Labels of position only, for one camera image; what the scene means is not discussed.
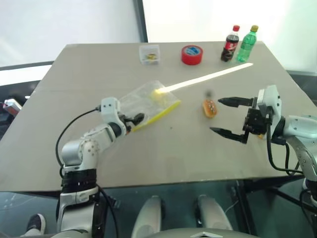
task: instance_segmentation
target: black cable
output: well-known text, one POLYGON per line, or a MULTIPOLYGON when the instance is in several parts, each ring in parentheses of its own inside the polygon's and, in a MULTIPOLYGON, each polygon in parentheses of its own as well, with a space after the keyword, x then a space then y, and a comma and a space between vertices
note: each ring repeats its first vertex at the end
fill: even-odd
POLYGON ((55 145, 55 154, 56 154, 57 162, 58 162, 58 164, 59 164, 59 166, 60 166, 59 175, 60 175, 61 177, 63 177, 63 174, 62 174, 63 163, 61 162, 60 157, 59 157, 59 155, 58 155, 58 145, 59 145, 59 141, 60 141, 60 139, 62 138, 62 136, 64 135, 65 131, 70 127, 70 125, 72 125, 77 119, 81 118, 82 116, 84 116, 84 115, 86 115, 86 114, 89 114, 89 113, 92 113, 92 112, 94 112, 94 111, 99 111, 99 107, 96 107, 96 108, 93 109, 93 110, 90 110, 90 111, 88 111, 88 112, 85 112, 85 113, 83 113, 83 114, 81 114, 81 115, 75 117, 75 118, 64 128, 64 130, 63 130, 63 131, 61 132, 61 134, 59 135, 59 137, 58 137, 58 139, 57 139, 57 141, 56 141, 56 145, 55 145))
MULTIPOLYGON (((289 163, 289 146, 288 146, 287 143, 285 144, 285 147, 286 147, 285 169, 288 170, 288 163, 289 163)), ((294 170, 297 170, 298 168, 299 168, 299 162, 297 162, 297 164, 296 164, 294 170)), ((286 173, 287 173, 289 176, 293 176, 293 175, 295 174, 295 172, 289 172, 289 171, 286 171, 286 173)))
POLYGON ((113 218, 113 222, 114 222, 114 227, 115 227, 115 235, 116 235, 116 238, 119 238, 119 229, 118 229, 118 222, 117 222, 117 218, 114 214, 114 209, 113 209, 113 206, 109 200, 109 197, 108 195, 106 194, 106 192, 97 184, 98 188, 99 188, 99 191, 102 193, 102 195, 105 197, 105 200, 110 208, 110 212, 112 214, 112 218, 113 218))
POLYGON ((301 203, 301 209, 302 209, 302 211, 303 211, 303 214, 304 214, 306 220, 308 221, 309 225, 312 227, 312 229, 313 229, 313 231, 314 231, 313 223, 310 221, 310 219, 309 219, 307 213, 306 213, 305 210, 304 210, 304 206, 303 206, 303 196, 304 196, 304 194, 305 194, 306 192, 308 192, 308 191, 309 191, 308 189, 304 189, 303 191, 301 191, 301 194, 299 195, 299 201, 300 201, 300 203, 301 203))
MULTIPOLYGON (((299 173, 299 174, 303 174, 302 171, 299 171, 299 170, 291 170, 291 169, 282 169, 282 168, 279 168, 277 167, 275 164, 274 164, 274 161, 273 161, 273 157, 272 157, 272 148, 271 148, 271 125, 269 123, 266 124, 266 146, 267 146, 267 155, 268 155, 268 161, 269 163, 271 164, 271 166, 278 170, 278 171, 284 171, 284 172, 294 172, 294 173, 299 173)), ((286 147, 286 156, 289 157, 289 148, 288 148, 288 151, 287 151, 287 148, 286 147)))

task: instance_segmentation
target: table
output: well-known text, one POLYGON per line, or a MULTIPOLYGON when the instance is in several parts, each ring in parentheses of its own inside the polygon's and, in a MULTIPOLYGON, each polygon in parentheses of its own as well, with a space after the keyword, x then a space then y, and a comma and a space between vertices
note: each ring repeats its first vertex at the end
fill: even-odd
MULTIPOLYGON (((26 102, 0 142, 0 191, 60 190, 61 179, 54 146, 64 127, 77 115, 101 102, 120 98, 151 80, 165 86, 235 66, 220 61, 224 42, 193 43, 204 49, 197 66, 180 60, 181 48, 190 43, 161 43, 161 62, 141 65, 140 44, 68 45, 26 102)), ((99 160, 102 187, 247 179, 285 175, 267 160, 263 140, 251 135, 246 145, 225 139, 210 126, 242 132, 246 107, 217 104, 218 115, 207 119, 202 101, 208 89, 214 99, 254 97, 258 90, 276 84, 283 115, 314 115, 317 108, 296 85, 276 58, 258 42, 249 62, 254 65, 198 83, 173 93, 182 102, 170 114, 114 144, 99 160)), ((102 123, 93 113, 78 120, 61 145, 102 123)), ((283 167, 285 148, 273 145, 275 163, 283 167)), ((291 149, 290 164, 296 157, 291 149)))

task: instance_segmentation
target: red tape roll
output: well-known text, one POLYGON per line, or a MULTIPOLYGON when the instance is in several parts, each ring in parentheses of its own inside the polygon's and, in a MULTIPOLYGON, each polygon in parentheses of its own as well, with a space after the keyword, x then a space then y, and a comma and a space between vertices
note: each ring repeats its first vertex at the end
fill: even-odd
POLYGON ((203 49, 199 46, 185 46, 182 48, 182 61, 188 65, 196 65, 202 61, 203 49))

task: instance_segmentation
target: clear plastic bag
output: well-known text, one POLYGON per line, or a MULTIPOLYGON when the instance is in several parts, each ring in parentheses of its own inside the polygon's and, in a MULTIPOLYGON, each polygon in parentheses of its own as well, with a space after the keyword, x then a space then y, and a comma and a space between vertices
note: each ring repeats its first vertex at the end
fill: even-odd
POLYGON ((121 112, 127 117, 134 117, 138 113, 145 115, 132 131, 155 122, 179 105, 180 100, 172 93, 159 93, 158 89, 161 88, 164 85, 159 81, 151 81, 120 99, 121 112))

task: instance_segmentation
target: cola bottle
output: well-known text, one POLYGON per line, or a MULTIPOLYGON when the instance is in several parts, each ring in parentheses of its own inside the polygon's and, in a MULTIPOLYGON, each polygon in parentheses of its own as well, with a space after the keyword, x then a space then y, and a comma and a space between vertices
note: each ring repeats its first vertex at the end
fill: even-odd
POLYGON ((233 26, 233 32, 231 32, 226 39, 226 44, 223 47, 223 51, 221 54, 221 60, 222 61, 230 61, 233 58, 233 53, 236 50, 236 47, 239 42, 239 36, 238 31, 240 29, 240 26, 234 25, 233 26))

